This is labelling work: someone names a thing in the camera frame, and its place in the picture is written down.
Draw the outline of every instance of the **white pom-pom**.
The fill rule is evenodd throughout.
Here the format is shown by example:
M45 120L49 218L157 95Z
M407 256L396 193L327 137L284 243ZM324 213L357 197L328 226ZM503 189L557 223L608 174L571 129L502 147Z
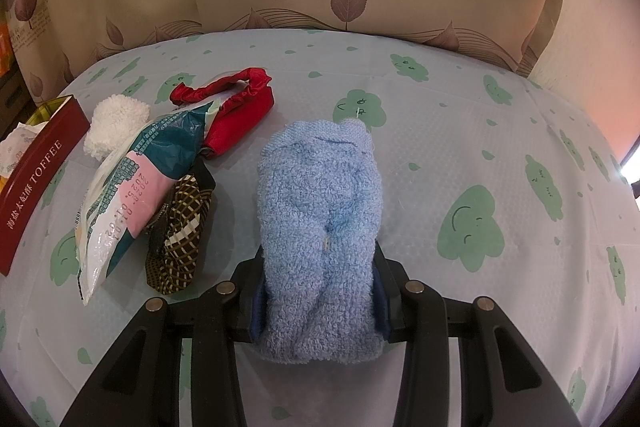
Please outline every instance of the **white pom-pom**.
M84 139L84 152L102 161L149 119L145 102L112 95L95 106L91 129Z

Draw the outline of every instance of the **metal screw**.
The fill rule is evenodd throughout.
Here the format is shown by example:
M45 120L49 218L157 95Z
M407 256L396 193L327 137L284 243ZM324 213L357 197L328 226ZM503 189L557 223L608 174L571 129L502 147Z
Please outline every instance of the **metal screw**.
M145 303L145 308L149 312L157 312L162 308L164 301L159 297L152 297Z
M488 297L481 297L478 299L478 308L486 312L490 312L494 309L495 303Z
M411 293L424 292L424 285L420 281L417 281L415 279L412 279L411 281L407 281L404 284L404 287L406 288L407 292L411 292Z
M230 293L233 293L235 291L236 285L231 281L223 281L219 283L218 286L216 286L216 292L218 292L220 295L229 295Z

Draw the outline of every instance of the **red fabric pouch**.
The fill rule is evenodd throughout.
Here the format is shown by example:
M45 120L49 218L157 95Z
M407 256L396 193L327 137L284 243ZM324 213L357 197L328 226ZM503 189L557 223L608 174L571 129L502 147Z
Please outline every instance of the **red fabric pouch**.
M270 80L264 69L247 68L195 90L180 83L169 98L176 106L193 104L231 89L238 81L247 82L244 90L223 102L204 139L203 153L212 158L235 146L273 107L273 91L267 85Z

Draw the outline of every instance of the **white wall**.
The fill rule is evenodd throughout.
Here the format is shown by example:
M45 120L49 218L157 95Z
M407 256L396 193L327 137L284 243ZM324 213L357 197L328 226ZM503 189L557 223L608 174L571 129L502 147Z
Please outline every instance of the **white wall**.
M622 159L640 135L640 0L564 0L531 78L587 112Z

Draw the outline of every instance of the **blue fuzzy cloth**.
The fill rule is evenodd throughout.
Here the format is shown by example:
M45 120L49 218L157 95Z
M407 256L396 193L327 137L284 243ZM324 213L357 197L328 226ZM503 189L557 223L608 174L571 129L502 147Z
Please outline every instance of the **blue fuzzy cloth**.
M371 286L382 182L356 119L296 122L276 133L258 167L258 217L274 362L362 362L382 352Z

